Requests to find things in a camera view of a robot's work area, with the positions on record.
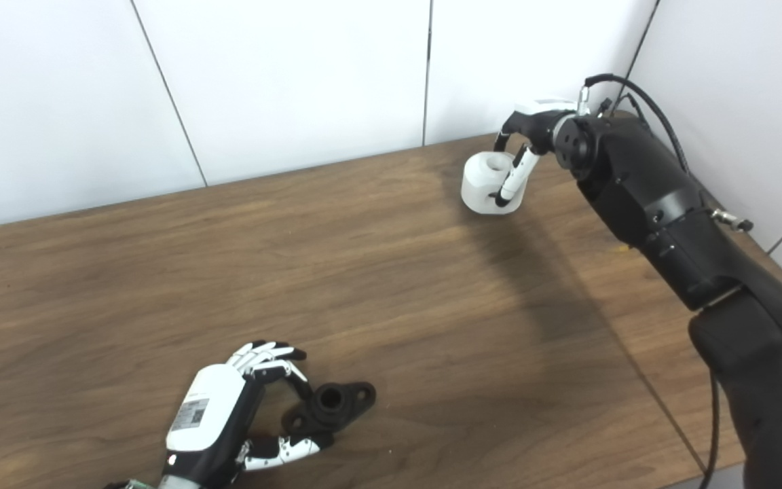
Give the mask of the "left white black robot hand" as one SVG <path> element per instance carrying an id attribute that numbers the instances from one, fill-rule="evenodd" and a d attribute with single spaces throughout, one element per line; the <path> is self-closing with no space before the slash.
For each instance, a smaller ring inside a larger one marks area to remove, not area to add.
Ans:
<path id="1" fill-rule="evenodd" d="M 284 380 L 300 399 L 312 393 L 297 368 L 306 353 L 286 342 L 252 341 L 221 364 L 199 369 L 166 436 L 162 488 L 226 488 L 248 471 L 326 451 L 332 433 L 248 437 L 266 387 Z"/>

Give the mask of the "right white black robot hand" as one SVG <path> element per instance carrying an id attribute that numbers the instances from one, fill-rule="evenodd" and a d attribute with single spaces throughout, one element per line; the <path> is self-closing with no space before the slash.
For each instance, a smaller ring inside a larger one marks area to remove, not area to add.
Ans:
<path id="1" fill-rule="evenodd" d="M 494 193 L 498 207 L 508 206 L 523 194 L 523 186 L 540 158 L 555 151 L 555 133 L 577 111 L 577 102 L 558 98 L 537 99 L 515 106 L 496 135 L 493 151 L 506 151 L 508 140 L 515 134 L 525 137 L 527 142 L 519 148 L 499 191 Z"/>

